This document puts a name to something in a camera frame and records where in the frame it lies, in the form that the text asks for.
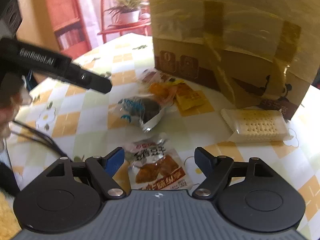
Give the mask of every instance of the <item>dark snack in bag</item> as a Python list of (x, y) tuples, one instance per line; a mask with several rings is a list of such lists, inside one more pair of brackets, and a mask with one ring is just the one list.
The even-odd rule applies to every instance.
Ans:
[(165, 133), (123, 148), (132, 189), (191, 189), (193, 183)]

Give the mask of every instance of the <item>hand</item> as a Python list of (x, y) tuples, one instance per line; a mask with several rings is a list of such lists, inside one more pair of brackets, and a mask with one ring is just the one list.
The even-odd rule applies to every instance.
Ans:
[(23, 80), (7, 73), (0, 84), (0, 152), (4, 150), (3, 138), (10, 136), (9, 122), (18, 114), (21, 105), (31, 104), (32, 98)]

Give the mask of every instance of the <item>white flower pot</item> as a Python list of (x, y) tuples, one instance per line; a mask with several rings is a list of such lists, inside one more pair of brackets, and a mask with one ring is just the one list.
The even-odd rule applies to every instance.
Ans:
[(136, 23), (139, 20), (140, 10), (130, 12), (130, 13), (120, 13), (118, 18), (118, 23), (129, 24)]

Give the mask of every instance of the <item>bookshelf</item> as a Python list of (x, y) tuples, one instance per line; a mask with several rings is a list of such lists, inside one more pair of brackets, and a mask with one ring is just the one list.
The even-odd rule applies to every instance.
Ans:
[(78, 0), (46, 0), (60, 52), (73, 59), (92, 49)]

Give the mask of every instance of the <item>cardboard box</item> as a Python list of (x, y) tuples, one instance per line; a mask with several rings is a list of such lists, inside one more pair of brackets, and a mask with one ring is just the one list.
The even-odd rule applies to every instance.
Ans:
[(156, 68), (291, 119), (320, 63), (320, 0), (150, 0)]

